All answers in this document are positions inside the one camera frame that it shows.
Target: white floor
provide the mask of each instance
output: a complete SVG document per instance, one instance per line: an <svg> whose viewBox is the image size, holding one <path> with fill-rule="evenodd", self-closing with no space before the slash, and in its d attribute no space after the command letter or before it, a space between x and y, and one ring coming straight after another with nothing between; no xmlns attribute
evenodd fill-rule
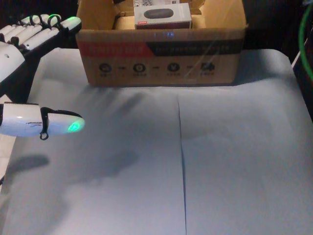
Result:
<svg viewBox="0 0 313 235"><path fill-rule="evenodd" d="M7 96L0 98L0 103L10 102ZM0 178L5 174L11 156L15 137L0 134Z"/></svg>

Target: table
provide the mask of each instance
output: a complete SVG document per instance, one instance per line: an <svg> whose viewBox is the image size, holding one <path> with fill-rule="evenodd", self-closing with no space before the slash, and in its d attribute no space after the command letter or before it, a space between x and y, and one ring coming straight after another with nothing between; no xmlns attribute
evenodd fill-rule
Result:
<svg viewBox="0 0 313 235"><path fill-rule="evenodd" d="M94 88L45 56L29 102L85 129L17 138L3 235L313 234L313 125L289 60L243 51L237 86Z"/></svg>

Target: green light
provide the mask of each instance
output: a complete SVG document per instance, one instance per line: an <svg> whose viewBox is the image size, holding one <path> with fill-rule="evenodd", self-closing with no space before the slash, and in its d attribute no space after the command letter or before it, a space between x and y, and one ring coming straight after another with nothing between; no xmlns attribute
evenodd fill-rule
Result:
<svg viewBox="0 0 313 235"><path fill-rule="evenodd" d="M69 126L67 132L77 132L82 129L82 125L79 124L78 122L73 122L71 126Z"/></svg>

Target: red printed stripe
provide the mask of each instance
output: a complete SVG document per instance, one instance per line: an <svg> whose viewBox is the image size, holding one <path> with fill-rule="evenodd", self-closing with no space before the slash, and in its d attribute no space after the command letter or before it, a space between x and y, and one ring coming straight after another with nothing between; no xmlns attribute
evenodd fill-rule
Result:
<svg viewBox="0 0 313 235"><path fill-rule="evenodd" d="M77 42L82 56L90 57L153 57L145 43Z"/></svg>

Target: open cardboard box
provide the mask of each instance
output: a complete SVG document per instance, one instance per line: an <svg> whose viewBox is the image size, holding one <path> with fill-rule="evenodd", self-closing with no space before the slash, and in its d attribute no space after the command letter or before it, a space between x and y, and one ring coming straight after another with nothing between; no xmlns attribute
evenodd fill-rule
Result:
<svg viewBox="0 0 313 235"><path fill-rule="evenodd" d="M246 17L242 0L191 0L192 29L134 29L133 0L81 0L77 44L94 86L229 84Z"/></svg>

